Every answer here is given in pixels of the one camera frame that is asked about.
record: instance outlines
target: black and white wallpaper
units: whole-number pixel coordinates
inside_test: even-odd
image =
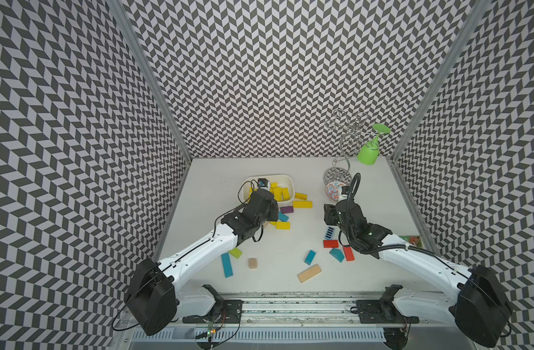
[[[474,0],[123,3],[192,156],[233,158],[336,155],[336,108],[391,154]]]
[[[0,349],[103,349],[185,170],[103,0],[0,0]]]
[[[440,252],[492,266],[534,349],[534,0],[493,1],[400,159]]]

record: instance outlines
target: wooden block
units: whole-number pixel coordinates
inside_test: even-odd
[[[323,247],[324,248],[338,248],[339,247],[339,241],[337,241],[337,240],[323,240]]]
[[[236,259],[239,259],[239,257],[242,256],[242,251],[238,248],[234,248],[232,250],[229,250],[228,252]]]
[[[290,200],[290,192],[286,187],[283,187],[283,200]]]
[[[331,251],[329,252],[329,254],[331,254],[335,259],[337,259],[340,263],[345,259],[345,256],[342,255],[342,252],[340,249],[337,249],[337,248],[333,248],[331,249]]]
[[[290,229],[290,222],[277,221],[276,222],[276,228],[277,228],[277,230],[289,230]]]
[[[286,222],[288,221],[288,216],[285,214],[279,213],[279,220]]]
[[[292,202],[294,208],[311,208],[312,202],[310,200],[295,200]]]
[[[315,264],[311,268],[299,274],[298,279],[300,280],[300,283],[303,284],[305,281],[309,280],[310,278],[312,278],[313,276],[317,275],[320,272],[321,272],[321,268],[319,267],[318,264]]]
[[[257,269],[257,259],[256,258],[247,259],[247,265],[249,266],[250,270]]]
[[[280,187],[271,188],[273,195],[275,195],[275,200],[277,202],[282,201],[283,199],[283,189]]]
[[[346,261],[348,262],[354,261],[353,249],[350,247],[343,247],[342,249],[345,252]]]
[[[232,263],[230,262],[230,255],[228,253],[224,253],[221,255],[221,258],[222,267],[224,268],[224,276],[226,278],[234,276],[234,272],[232,271]]]
[[[308,200],[308,195],[296,192],[294,194],[294,198],[296,198],[297,200]]]
[[[294,207],[293,206],[281,206],[280,212],[283,214],[294,213]]]
[[[304,262],[308,265],[312,264],[313,257],[316,255],[316,252],[313,250],[310,250],[308,253],[308,256],[305,257]]]

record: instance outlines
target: yellow wooden block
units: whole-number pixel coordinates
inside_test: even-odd
[[[292,202],[294,208],[312,208],[313,204],[311,200],[295,200]]]
[[[302,272],[298,275],[298,279],[300,280],[300,283],[303,284],[305,281],[309,280],[313,276],[317,275],[321,272],[321,268],[319,265],[313,265],[311,268],[307,269],[306,271]]]
[[[296,192],[294,194],[294,198],[296,198],[297,200],[308,200],[308,195]]]
[[[272,193],[275,195],[275,200],[277,202],[282,201],[282,199],[283,199],[283,189],[280,188],[280,187],[275,187],[275,188],[271,188],[271,189],[272,189]]]
[[[277,221],[275,226],[276,226],[277,230],[289,230],[290,229],[290,222]]]
[[[283,200],[289,200],[290,199],[290,192],[288,192],[288,188],[283,188]]]

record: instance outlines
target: natural wooden block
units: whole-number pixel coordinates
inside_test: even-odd
[[[297,200],[308,200],[308,195],[296,192],[294,193],[294,198],[296,198]]]
[[[277,221],[276,222],[276,228],[277,228],[277,230],[289,230],[290,229],[290,222]]]
[[[303,284],[305,281],[309,280],[310,278],[312,278],[313,276],[317,275],[320,272],[321,272],[321,268],[319,267],[318,264],[315,264],[311,268],[299,274],[298,279],[300,280],[300,283]]]
[[[310,200],[295,200],[292,202],[294,208],[311,208],[312,202]]]
[[[257,269],[257,259],[256,258],[247,259],[247,265],[249,266],[250,270]]]

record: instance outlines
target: electric cable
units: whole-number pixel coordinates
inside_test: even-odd
[[[170,268],[170,266],[172,266],[172,264],[170,264],[169,266],[167,266],[164,270],[161,270],[160,272],[164,272],[166,269]],[[146,271],[144,273],[144,275],[146,276],[147,273],[149,273],[150,271],[154,270],[156,266],[152,267],[152,269]],[[135,293],[133,293],[133,295],[131,295],[131,297],[129,299],[127,299],[127,301],[125,302],[125,304],[123,305],[123,307],[121,308],[121,310],[119,310],[119,312],[115,315],[115,317],[111,320],[111,328],[116,331],[116,332],[122,332],[124,330],[128,330],[128,329],[131,329],[131,328],[134,328],[136,326],[138,326],[139,324],[137,323],[136,325],[133,325],[133,326],[130,326],[130,327],[127,327],[127,328],[115,328],[115,326],[113,324],[115,324],[115,320],[117,319],[117,317],[119,315],[121,315],[121,313],[123,312],[123,310],[125,309],[125,307],[127,307],[127,305],[133,300],[133,298],[138,294],[140,293],[141,290],[143,290],[144,287],[146,287],[149,283],[151,283],[156,277],[160,276],[160,274],[156,274],[156,276],[152,277],[150,280],[148,280],[145,284],[143,284],[139,290],[137,290]]]

